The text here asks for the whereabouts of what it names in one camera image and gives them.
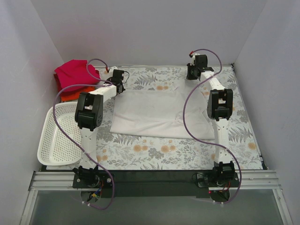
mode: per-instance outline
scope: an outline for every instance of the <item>white fabric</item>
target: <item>white fabric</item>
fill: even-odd
[[[172,91],[126,90],[115,99],[111,133],[165,138],[191,138],[184,128],[185,100],[199,81],[181,80]],[[214,139],[206,112],[207,102],[195,90],[186,108],[190,132],[200,139]]]

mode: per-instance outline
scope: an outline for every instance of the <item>gray leaf pattern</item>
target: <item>gray leaf pattern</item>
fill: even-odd
[[[173,90],[173,82],[185,79],[186,67],[128,67],[127,90]],[[219,81],[234,93],[233,113],[229,123],[229,148],[242,169],[262,169],[248,115],[243,106],[236,78],[231,67],[224,66]],[[199,87],[205,93],[204,85]],[[170,139],[110,133],[114,98],[104,104],[103,122],[97,133],[97,159],[108,170],[200,170],[212,169],[215,146],[193,139]],[[48,169],[70,169],[67,166],[48,166]]]

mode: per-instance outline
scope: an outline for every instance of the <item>wall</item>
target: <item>wall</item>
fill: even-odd
[[[0,224],[19,224],[63,63],[29,0],[0,0]]]
[[[236,63],[251,123],[300,224],[300,1],[268,0]]]
[[[110,65],[186,65],[198,48],[233,63],[266,2],[31,1],[64,61],[98,57]]]

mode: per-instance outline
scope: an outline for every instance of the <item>white plastic basket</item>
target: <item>white plastic basket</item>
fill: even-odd
[[[75,122],[77,102],[59,103],[55,114],[62,129],[81,144],[79,127]],[[37,158],[44,165],[68,165],[81,159],[81,150],[67,139],[54,122],[52,108],[49,109],[37,150]]]

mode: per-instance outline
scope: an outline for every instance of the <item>table surface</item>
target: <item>table surface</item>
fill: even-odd
[[[124,84],[128,90],[172,90],[173,82],[185,79],[186,67],[123,67],[130,73]],[[233,113],[229,123],[229,149],[242,169],[262,169],[259,149],[248,114],[243,105],[236,77],[230,66],[217,75],[225,88],[233,90]],[[199,87],[208,100],[209,92]],[[212,169],[215,147],[193,139],[158,138],[110,133],[114,98],[104,104],[104,118],[97,134],[98,162],[109,170],[203,170]],[[47,166],[47,170],[70,170],[66,166]]]

